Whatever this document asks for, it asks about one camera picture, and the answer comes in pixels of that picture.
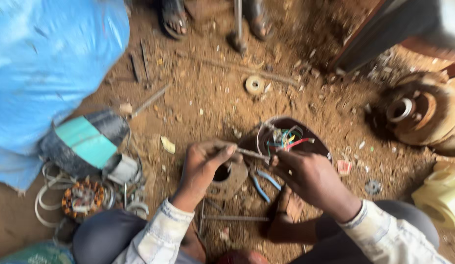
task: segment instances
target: hand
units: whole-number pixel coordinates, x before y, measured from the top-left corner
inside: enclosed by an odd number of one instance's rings
[[[236,148],[236,144],[224,141],[205,141],[189,146],[172,205],[185,212],[193,212],[205,196],[219,166],[242,161],[242,155],[235,153]]]
[[[338,222],[346,223],[360,211],[360,199],[343,185],[324,156],[279,151],[270,164],[304,201],[322,209]]]

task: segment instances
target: foot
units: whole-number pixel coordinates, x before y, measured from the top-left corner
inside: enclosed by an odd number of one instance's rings
[[[284,242],[285,239],[288,239],[287,230],[292,224],[299,221],[303,208],[303,200],[291,188],[285,186],[278,203],[275,219],[268,230],[268,238],[274,243]]]
[[[185,233],[180,250],[201,263],[206,262],[206,248],[199,237],[198,230],[195,227],[195,221],[192,221],[187,233]]]
[[[249,21],[250,30],[260,40],[273,35],[273,28],[265,10],[263,0],[242,0],[242,10]]]
[[[187,15],[183,0],[163,0],[162,19],[167,33],[175,39],[187,36]]]

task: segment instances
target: person's right hand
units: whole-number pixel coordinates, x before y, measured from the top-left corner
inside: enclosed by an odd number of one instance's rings
[[[346,223],[360,211],[361,200],[343,185],[326,157],[278,151],[270,164],[304,201],[336,221]]]

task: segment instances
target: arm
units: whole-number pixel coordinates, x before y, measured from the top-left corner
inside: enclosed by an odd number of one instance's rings
[[[280,151],[271,164],[304,201],[332,216],[374,264],[449,263],[416,227],[352,194],[325,157]]]
[[[221,141],[193,144],[187,149],[182,179],[172,200],[165,200],[146,227],[113,264],[173,264],[194,210],[205,196],[220,165],[240,162],[236,145]]]
[[[438,254],[420,230],[384,212],[371,201],[363,200],[358,215],[339,225],[375,264],[450,263]]]

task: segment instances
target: red wire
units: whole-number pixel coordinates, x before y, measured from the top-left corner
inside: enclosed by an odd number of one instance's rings
[[[296,146],[296,145],[299,145],[299,144],[301,144],[301,143],[304,143],[304,142],[306,142],[306,141],[309,141],[310,139],[311,139],[311,138],[305,138],[305,139],[298,140],[298,141],[296,141],[296,142],[294,142],[294,143],[291,143],[291,144],[289,144],[288,146],[286,146],[285,149],[288,150],[288,149],[290,149],[290,148],[292,148],[292,147],[294,147],[294,146]]]

